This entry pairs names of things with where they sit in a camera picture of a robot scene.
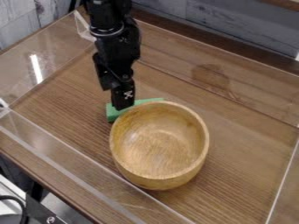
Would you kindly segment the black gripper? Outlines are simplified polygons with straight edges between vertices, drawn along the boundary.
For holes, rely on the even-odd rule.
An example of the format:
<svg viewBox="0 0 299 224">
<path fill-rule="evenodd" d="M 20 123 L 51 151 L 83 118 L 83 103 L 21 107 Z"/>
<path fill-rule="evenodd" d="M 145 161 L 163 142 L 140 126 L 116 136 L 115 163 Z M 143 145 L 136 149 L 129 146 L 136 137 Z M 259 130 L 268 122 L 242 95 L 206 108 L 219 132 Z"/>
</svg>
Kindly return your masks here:
<svg viewBox="0 0 299 224">
<path fill-rule="evenodd" d="M 140 58 L 141 42 L 136 21 L 92 21 L 91 35 L 96 38 L 92 60 L 101 89 L 111 90 L 113 108 L 127 109 L 136 97 L 132 65 Z"/>
</svg>

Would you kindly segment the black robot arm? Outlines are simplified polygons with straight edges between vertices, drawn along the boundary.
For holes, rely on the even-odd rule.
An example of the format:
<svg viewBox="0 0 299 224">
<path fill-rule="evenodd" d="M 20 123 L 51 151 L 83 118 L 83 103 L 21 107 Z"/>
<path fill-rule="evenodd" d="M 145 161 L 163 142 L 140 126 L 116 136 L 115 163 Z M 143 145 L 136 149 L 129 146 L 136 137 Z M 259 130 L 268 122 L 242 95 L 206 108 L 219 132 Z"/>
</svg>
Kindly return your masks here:
<svg viewBox="0 0 299 224">
<path fill-rule="evenodd" d="M 92 59 L 104 91 L 116 110 L 135 104 L 132 65 L 140 59 L 141 36 L 131 15 L 132 0 L 84 0 L 89 34 L 96 39 Z"/>
</svg>

